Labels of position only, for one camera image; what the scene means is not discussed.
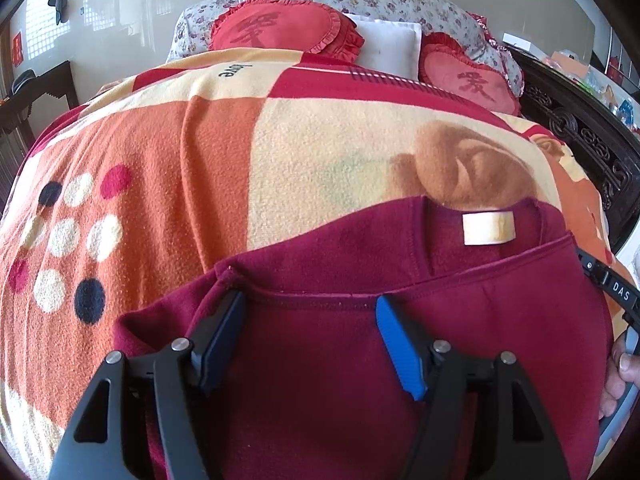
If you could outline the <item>person's right hand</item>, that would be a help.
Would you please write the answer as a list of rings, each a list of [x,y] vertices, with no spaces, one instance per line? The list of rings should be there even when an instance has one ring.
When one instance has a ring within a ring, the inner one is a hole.
[[[606,362],[605,383],[600,397],[599,418],[612,416],[626,385],[639,387],[639,357],[626,350],[626,336],[620,335],[612,345]]]

